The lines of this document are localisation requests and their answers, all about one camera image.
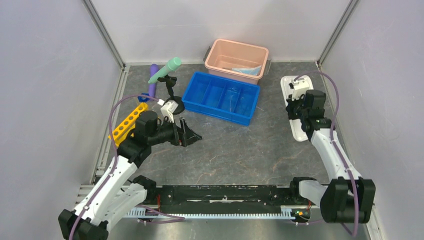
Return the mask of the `yellow test tube rack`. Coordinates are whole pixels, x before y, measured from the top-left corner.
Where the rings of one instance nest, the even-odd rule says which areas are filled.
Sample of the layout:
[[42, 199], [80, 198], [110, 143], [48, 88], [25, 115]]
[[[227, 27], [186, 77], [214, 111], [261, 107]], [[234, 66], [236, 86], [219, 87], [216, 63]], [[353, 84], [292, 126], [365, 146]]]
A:
[[147, 111], [149, 106], [141, 102], [113, 131], [115, 146], [118, 147], [127, 137], [130, 130], [135, 128], [135, 121], [141, 112]]

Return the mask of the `blue face mask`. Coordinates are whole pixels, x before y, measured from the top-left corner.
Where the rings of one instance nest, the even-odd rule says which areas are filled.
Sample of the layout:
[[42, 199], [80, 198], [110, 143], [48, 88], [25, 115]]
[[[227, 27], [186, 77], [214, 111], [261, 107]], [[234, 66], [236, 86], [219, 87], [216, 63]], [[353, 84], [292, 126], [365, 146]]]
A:
[[262, 69], [261, 65], [256, 66], [256, 67], [250, 67], [250, 68], [245, 68], [245, 67], [233, 67], [233, 68], [231, 68], [231, 70], [233, 72], [251, 75], [251, 76], [258, 76], [261, 72], [261, 69]]

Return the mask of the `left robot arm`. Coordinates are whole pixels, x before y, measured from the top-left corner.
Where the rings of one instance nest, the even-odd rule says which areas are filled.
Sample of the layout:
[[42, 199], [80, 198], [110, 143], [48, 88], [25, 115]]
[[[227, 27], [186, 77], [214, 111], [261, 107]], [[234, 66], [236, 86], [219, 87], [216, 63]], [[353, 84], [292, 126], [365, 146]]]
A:
[[144, 183], [152, 183], [139, 176], [121, 194], [118, 191], [152, 153], [155, 145], [170, 143], [187, 147], [202, 140], [191, 130], [185, 119], [177, 126], [166, 116], [161, 120], [151, 110], [141, 112], [134, 128], [117, 148], [117, 155], [90, 193], [73, 210], [64, 209], [58, 223], [65, 240], [106, 240], [112, 228], [137, 204], [153, 203], [157, 190]]

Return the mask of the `pink plastic bin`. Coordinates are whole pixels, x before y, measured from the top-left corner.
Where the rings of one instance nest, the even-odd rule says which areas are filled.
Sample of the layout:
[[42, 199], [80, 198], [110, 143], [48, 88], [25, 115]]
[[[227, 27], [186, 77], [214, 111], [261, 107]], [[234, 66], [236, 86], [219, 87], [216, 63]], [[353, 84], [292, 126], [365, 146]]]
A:
[[[208, 49], [203, 61], [211, 75], [256, 85], [265, 74], [268, 57], [269, 50], [265, 47], [219, 38]], [[257, 66], [261, 66], [257, 76], [231, 70]]]

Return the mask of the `blue funnel with stem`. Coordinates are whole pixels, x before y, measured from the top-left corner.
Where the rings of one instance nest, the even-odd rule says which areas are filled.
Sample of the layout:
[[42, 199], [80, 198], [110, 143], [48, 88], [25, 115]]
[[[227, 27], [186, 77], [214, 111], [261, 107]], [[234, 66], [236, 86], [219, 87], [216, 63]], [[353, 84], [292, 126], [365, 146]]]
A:
[[140, 96], [137, 97], [138, 101], [140, 103], [147, 103], [150, 101], [150, 95], [148, 93], [142, 93]]

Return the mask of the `white plastic lid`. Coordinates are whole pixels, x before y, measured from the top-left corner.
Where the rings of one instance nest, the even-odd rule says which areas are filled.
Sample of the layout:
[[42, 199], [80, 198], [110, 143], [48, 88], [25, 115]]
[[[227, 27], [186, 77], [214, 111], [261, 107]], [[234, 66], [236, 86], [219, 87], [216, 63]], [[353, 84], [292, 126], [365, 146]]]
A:
[[298, 142], [308, 140], [307, 134], [302, 130], [302, 123], [298, 112], [303, 109], [303, 101], [307, 90], [313, 90], [312, 80], [304, 75], [298, 78], [296, 75], [283, 76], [280, 86], [284, 98], [285, 109], [293, 138]]

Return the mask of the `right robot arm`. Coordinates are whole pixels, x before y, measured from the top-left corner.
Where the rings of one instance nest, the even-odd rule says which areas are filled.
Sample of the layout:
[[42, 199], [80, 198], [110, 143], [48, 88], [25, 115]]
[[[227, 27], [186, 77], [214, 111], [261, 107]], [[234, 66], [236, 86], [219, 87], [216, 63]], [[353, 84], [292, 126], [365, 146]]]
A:
[[376, 185], [355, 170], [343, 151], [332, 120], [325, 117], [326, 96], [323, 91], [312, 89], [299, 98], [286, 99], [288, 118], [300, 121], [300, 129], [318, 151], [329, 178], [329, 184], [322, 185], [311, 177], [295, 177], [288, 196], [295, 204], [308, 199], [319, 206], [327, 223], [366, 224]]

